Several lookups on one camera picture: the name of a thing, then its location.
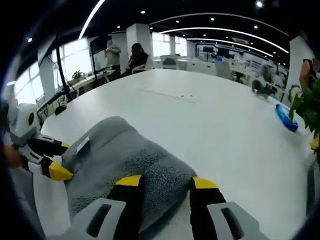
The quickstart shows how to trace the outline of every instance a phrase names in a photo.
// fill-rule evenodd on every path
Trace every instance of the blue toy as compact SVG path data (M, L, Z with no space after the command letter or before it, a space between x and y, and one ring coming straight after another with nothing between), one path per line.
M298 130L298 123L295 121L295 119L293 119L293 121L290 120L289 110L287 108L277 104L275 105L275 111L287 129L294 133Z

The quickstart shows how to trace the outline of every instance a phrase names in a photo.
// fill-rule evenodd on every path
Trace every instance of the seated person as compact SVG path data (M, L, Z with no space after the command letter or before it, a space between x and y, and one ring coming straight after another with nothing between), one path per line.
M129 60L128 69L121 75L126 77L131 74L143 72L149 55L145 53L140 43L135 43L131 47L132 56Z

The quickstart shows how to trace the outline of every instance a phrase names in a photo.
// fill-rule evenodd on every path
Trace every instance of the window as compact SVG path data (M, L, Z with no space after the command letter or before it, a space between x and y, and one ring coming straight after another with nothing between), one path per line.
M170 36L167 34L152 33L153 56L170 55Z
M81 71L85 74L92 72L89 45L87 39L73 41L60 47L61 65L64 77L70 81L75 71ZM60 73L58 69L57 51L52 51L54 87L62 86Z
M37 101L44 96L38 62L31 65L17 79L14 93L18 104L37 104Z
M183 37L175 37L175 54L187 56L187 40Z

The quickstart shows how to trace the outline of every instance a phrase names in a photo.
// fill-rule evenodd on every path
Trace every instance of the standing person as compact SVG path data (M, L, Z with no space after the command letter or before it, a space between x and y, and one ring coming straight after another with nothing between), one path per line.
M314 79L312 79L309 76L313 76L315 79L317 78L317 72L320 70L320 60L313 58L310 59L304 59L303 64L301 67L300 72L300 85L302 89L312 89L312 84L315 82Z
M126 77L144 71L149 55L145 53L140 43L135 43L131 47L132 56L129 60L128 69L121 75Z
M107 59L107 67L112 65L112 70L115 70L114 73L110 75L112 80L116 80L121 75L120 68L120 53L121 48L112 42L112 39L109 39L106 44L107 48L104 50L104 55Z

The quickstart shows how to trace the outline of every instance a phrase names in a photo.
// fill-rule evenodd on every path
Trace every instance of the white pillar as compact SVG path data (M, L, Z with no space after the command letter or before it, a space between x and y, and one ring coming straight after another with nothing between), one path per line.
M39 66L40 79L44 92L44 99L49 100L56 94L54 67L52 63L45 57Z
M153 55L149 25L136 23L128 27L126 29L126 42L129 56L131 56L131 47L135 43L140 43L147 54Z
M170 36L170 55L176 54L176 39L174 36Z
M188 58L196 57L196 43L193 41L186 41L186 53Z
M121 72L124 72L129 62L127 34L126 33L112 33L112 42L121 48L120 66Z
M290 41L290 68L285 92L288 93L292 85L298 84L301 66L304 59L312 59L315 55L301 36Z

